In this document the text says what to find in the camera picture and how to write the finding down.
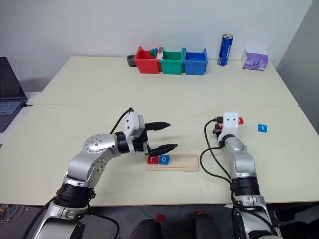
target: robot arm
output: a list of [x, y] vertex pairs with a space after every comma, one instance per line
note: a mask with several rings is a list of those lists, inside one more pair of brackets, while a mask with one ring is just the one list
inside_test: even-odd
[[71, 160], [61, 188], [37, 228], [33, 239], [80, 239], [85, 226], [79, 222], [95, 197], [97, 185], [107, 163], [122, 153], [144, 152], [150, 156], [164, 154], [177, 144], [150, 149], [147, 130], [170, 126], [165, 122], [144, 124], [143, 116], [129, 112], [125, 133], [96, 134], [89, 137], [82, 150]]
[[216, 121], [214, 132], [230, 163], [235, 238], [278, 238], [264, 197], [259, 192], [254, 160], [238, 138], [238, 114], [227, 112], [223, 117], [216, 118]]

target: purple tissue box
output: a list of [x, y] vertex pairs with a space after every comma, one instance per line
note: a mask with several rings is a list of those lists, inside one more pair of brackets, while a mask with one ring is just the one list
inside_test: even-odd
[[241, 61], [243, 69], [264, 71], [268, 63], [266, 50], [246, 48]]

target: small blue cube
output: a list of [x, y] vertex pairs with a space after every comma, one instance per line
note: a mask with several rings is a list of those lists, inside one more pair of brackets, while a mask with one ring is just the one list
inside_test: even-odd
[[160, 155], [159, 164], [169, 164], [169, 155]]
[[259, 132], [264, 132], [264, 133], [266, 133], [266, 132], [267, 132], [267, 125], [265, 125], [265, 124], [259, 124], [259, 125], [257, 126], [257, 129], [258, 129]]

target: blue can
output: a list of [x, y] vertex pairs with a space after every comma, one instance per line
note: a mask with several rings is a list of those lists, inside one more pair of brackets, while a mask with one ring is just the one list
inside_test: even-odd
[[217, 61], [218, 65], [226, 66], [232, 42], [233, 42], [232, 35], [230, 35], [230, 34], [223, 35], [223, 38], [221, 40], [219, 57], [218, 57], [218, 61]]

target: plastic storage bin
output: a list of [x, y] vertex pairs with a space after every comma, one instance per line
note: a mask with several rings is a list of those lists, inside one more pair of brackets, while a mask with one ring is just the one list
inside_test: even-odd
[[183, 48], [182, 54], [187, 75], [204, 75], [208, 62], [206, 48], [202, 53], [186, 52], [186, 48]]
[[135, 54], [134, 61], [141, 73], [158, 74], [160, 72], [160, 63], [155, 56], [151, 56], [149, 51], [143, 50], [140, 46]]
[[159, 60], [163, 73], [180, 75], [183, 72], [182, 52], [165, 51], [163, 47], [160, 51], [163, 53]]

